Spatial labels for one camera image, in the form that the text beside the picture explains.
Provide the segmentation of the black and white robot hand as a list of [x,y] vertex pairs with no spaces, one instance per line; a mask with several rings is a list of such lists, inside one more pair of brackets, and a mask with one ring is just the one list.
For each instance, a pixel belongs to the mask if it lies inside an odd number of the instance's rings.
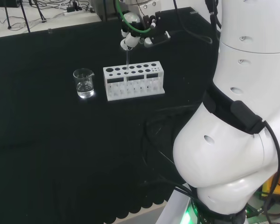
[[121,34],[123,39],[120,45],[125,51],[132,50],[138,44],[150,48],[170,40],[169,32],[162,27],[155,16],[144,16],[144,21],[142,21],[133,12],[123,14]]

